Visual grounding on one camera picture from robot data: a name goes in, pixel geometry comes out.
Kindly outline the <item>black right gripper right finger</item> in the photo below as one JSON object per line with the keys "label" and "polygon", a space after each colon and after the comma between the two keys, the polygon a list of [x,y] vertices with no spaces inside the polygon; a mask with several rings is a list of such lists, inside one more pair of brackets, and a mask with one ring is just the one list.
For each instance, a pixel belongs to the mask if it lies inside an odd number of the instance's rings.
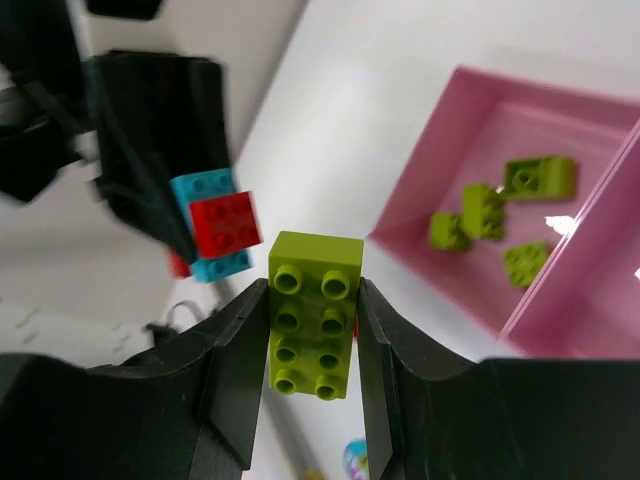
{"label": "black right gripper right finger", "polygon": [[358,357],[374,479],[635,479],[635,361],[472,362],[360,284]]}

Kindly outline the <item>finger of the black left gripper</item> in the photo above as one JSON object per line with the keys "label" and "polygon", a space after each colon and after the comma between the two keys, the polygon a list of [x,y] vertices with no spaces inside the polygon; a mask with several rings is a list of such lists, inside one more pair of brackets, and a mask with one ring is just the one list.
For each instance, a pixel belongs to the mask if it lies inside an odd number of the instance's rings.
{"label": "finger of the black left gripper", "polygon": [[203,57],[115,50],[92,60],[100,197],[125,224],[191,263],[172,179],[227,168],[224,74]]}

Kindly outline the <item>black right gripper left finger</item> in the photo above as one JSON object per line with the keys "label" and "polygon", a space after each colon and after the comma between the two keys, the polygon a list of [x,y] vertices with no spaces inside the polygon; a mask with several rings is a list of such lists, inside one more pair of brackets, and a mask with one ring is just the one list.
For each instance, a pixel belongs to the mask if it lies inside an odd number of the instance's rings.
{"label": "black right gripper left finger", "polygon": [[5,479],[238,479],[251,465],[268,285],[125,363],[1,358]]}

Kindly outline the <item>teal lego brick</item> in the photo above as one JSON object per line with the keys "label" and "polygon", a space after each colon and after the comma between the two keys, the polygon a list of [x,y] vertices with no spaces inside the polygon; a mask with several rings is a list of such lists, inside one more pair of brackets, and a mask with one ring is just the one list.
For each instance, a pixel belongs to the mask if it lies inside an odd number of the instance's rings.
{"label": "teal lego brick", "polygon": [[195,280],[213,283],[249,269],[247,248],[260,235],[251,196],[236,190],[231,170],[185,174],[170,185],[196,245]]}

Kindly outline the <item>red lego base brick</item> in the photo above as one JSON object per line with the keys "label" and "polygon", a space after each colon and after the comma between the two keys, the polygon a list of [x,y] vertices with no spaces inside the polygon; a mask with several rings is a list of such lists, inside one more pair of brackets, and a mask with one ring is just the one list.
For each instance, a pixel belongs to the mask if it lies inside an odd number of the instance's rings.
{"label": "red lego base brick", "polygon": [[190,265],[200,283],[213,283],[251,267],[248,248],[262,242],[249,192],[179,200],[196,247]]}

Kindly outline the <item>green 2x4 lego brick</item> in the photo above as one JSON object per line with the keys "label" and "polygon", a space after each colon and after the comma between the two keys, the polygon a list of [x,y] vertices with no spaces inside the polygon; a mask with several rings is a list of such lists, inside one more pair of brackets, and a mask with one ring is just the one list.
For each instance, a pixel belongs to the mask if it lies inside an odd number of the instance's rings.
{"label": "green 2x4 lego brick", "polygon": [[346,397],[364,242],[282,231],[268,256],[270,386]]}

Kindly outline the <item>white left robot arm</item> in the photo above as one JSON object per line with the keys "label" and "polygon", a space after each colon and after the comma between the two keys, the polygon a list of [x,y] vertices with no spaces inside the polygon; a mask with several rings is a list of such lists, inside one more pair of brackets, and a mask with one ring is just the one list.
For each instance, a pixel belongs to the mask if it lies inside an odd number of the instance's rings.
{"label": "white left robot arm", "polygon": [[63,1],[1,5],[1,191],[29,203],[97,136],[99,197],[184,261],[197,247],[174,178],[226,168],[220,64],[178,53],[111,49],[82,59]]}

